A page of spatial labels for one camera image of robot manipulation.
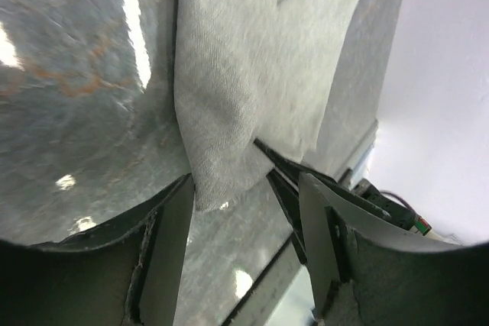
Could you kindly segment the grey-green cloth napkin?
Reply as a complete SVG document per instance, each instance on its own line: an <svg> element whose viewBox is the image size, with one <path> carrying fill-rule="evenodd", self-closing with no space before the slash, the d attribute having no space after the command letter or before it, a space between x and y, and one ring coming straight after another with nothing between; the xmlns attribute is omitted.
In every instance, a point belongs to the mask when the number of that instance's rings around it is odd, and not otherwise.
<svg viewBox="0 0 489 326"><path fill-rule="evenodd" d="M271 169L260 140L314 150L361 0L179 0L174 101L196 185L214 211Z"/></svg>

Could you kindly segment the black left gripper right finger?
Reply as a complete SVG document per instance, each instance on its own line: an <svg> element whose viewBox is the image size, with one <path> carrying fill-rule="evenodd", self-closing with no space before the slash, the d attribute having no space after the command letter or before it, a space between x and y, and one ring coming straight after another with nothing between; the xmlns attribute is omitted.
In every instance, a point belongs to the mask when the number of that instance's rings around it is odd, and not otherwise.
<svg viewBox="0 0 489 326"><path fill-rule="evenodd" d="M405 231L310 174L300 214L316 317L327 325L486 325L488 246Z"/></svg>

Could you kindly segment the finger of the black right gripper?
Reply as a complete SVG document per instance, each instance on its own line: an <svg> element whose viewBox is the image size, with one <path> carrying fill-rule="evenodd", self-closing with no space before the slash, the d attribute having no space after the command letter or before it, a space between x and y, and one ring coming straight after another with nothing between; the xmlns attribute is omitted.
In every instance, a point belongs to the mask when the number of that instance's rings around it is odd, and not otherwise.
<svg viewBox="0 0 489 326"><path fill-rule="evenodd" d="M332 177L313 168L295 163L282 157L262 141L255 139L254 145L273 163L274 168L267 174L267 180L293 229L293 246L302 265L307 264L303 226L300 216L299 178L301 173L310 173L335 194L374 216L392 222L392 215L372 201L353 193Z"/></svg>

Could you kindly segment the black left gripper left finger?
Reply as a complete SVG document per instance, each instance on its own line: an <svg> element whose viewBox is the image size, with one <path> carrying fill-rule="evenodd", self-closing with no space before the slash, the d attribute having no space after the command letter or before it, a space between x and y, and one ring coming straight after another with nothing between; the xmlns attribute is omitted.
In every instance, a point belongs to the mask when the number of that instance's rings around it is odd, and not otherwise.
<svg viewBox="0 0 489 326"><path fill-rule="evenodd" d="M1 323L171 325L193 213L190 175L59 243L1 243Z"/></svg>

